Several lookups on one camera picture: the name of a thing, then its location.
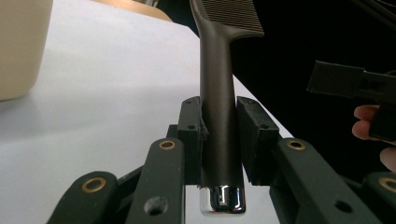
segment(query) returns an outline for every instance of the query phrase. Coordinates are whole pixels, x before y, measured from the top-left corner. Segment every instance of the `black plastic object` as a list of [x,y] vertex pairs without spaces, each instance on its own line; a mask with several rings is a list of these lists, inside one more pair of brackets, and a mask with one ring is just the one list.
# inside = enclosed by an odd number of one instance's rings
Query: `black plastic object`
[[370,135],[396,141],[396,76],[366,72],[364,68],[316,61],[308,91],[348,98],[376,100],[380,107],[370,126]]
[[238,96],[236,108],[247,179],[254,186],[269,186],[276,171],[271,149],[280,139],[279,128],[255,100]]
[[108,223],[119,206],[117,178],[107,172],[92,172],[72,184],[48,224]]
[[178,117],[177,138],[185,149],[186,185],[200,185],[202,165],[202,141],[205,126],[201,123],[201,101],[199,96],[183,101]]
[[364,178],[361,197],[384,224],[396,221],[396,174],[371,173]]
[[[270,188],[281,223],[381,223],[309,143],[285,138],[274,154],[286,180]],[[290,209],[285,203],[290,199],[288,192],[297,207]]]
[[134,192],[126,224],[185,222],[184,147],[176,138],[155,141]]
[[230,43],[262,36],[262,27],[251,0],[191,0],[191,9],[201,41],[200,96],[208,130],[201,187],[243,187]]

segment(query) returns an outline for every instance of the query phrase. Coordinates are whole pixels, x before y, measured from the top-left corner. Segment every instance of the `black bracket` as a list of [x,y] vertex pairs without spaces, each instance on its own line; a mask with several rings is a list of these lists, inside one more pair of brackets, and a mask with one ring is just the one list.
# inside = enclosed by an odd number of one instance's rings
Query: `black bracket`
[[[237,97],[237,115],[248,180],[270,186],[280,223],[395,223],[396,174],[345,180],[308,142],[282,138],[257,101]],[[82,176],[48,223],[185,223],[184,188],[199,185],[203,141],[200,99],[193,97],[183,102],[179,124],[151,145],[142,167],[120,179],[107,172]]]

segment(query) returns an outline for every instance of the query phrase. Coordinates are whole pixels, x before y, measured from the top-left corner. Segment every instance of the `comb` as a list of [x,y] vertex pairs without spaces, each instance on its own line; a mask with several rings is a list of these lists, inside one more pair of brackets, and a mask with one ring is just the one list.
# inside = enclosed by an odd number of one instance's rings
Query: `comb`
[[201,47],[200,97],[208,137],[203,143],[201,212],[246,211],[230,44],[263,36],[251,0],[191,0]]

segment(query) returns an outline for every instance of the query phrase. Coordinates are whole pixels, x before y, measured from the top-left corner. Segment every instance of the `screw hole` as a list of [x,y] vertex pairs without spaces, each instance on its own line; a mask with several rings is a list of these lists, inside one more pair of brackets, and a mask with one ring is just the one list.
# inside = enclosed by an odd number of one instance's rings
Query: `screw hole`
[[106,185],[106,180],[102,177],[94,177],[84,182],[81,186],[82,191],[86,193],[94,193],[101,190]]
[[303,150],[305,149],[305,145],[303,143],[297,142],[297,141],[289,141],[288,146],[297,149],[297,150]]
[[165,197],[152,197],[145,203],[144,210],[149,216],[158,216],[168,210],[168,200]]
[[342,211],[342,212],[345,212],[345,213],[352,213],[352,207],[351,207],[349,204],[347,204],[347,203],[345,203],[345,202],[343,202],[343,201],[337,201],[337,202],[335,202],[334,206],[335,206],[338,210],[340,210],[340,211]]
[[173,141],[163,141],[160,143],[160,148],[164,150],[169,150],[175,148],[176,143]]
[[260,125],[260,128],[262,128],[262,129],[269,129],[270,126],[268,126],[268,125],[266,125],[266,124],[261,124],[261,125]]

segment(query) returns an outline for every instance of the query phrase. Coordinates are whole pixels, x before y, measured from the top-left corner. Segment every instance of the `white table surface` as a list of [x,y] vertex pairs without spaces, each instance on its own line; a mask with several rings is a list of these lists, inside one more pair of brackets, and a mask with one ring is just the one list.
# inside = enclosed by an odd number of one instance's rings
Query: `white table surface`
[[[235,92],[254,99],[238,80]],[[141,166],[196,95],[199,38],[188,27],[54,0],[37,83],[0,102],[0,223],[46,223],[80,176]],[[278,223],[268,188],[246,185],[247,212],[234,218],[202,216],[198,189],[188,186],[186,223]]]

